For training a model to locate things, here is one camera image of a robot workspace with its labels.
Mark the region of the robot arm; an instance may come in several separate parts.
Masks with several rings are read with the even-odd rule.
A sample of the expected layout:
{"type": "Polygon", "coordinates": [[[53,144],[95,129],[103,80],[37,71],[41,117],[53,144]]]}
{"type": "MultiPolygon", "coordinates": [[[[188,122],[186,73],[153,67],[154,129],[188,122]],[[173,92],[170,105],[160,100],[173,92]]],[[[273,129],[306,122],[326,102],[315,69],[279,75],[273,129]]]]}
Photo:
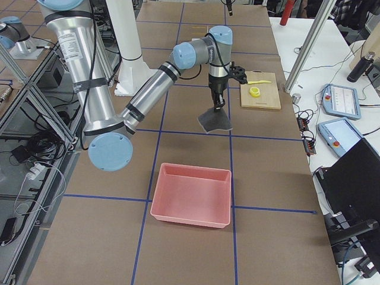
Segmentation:
{"type": "Polygon", "coordinates": [[[14,59],[37,60],[42,53],[22,21],[16,16],[1,19],[1,45],[14,59]]]}
{"type": "Polygon", "coordinates": [[[132,158],[130,141],[137,125],[187,69],[208,64],[213,107],[199,116],[204,131],[232,128],[223,106],[223,93],[232,77],[232,29],[214,26],[199,39],[176,45],[168,60],[151,69],[143,60],[131,1],[107,1],[121,67],[115,93],[130,96],[125,109],[113,108],[105,72],[97,55],[99,37],[89,1],[40,1],[47,27],[59,40],[73,88],[83,108],[84,136],[91,162],[104,171],[125,167],[132,158]]]}

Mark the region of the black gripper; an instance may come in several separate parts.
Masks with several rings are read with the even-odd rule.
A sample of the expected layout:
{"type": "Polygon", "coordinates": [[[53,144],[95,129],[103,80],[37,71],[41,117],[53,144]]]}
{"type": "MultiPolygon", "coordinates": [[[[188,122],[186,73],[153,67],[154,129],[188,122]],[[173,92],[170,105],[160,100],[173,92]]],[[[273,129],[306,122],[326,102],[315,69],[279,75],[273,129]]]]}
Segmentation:
{"type": "Polygon", "coordinates": [[[211,96],[213,100],[214,112],[218,112],[225,105],[225,100],[223,98],[223,92],[227,88],[228,76],[224,77],[214,77],[212,75],[208,76],[208,86],[211,90],[211,96]]]}

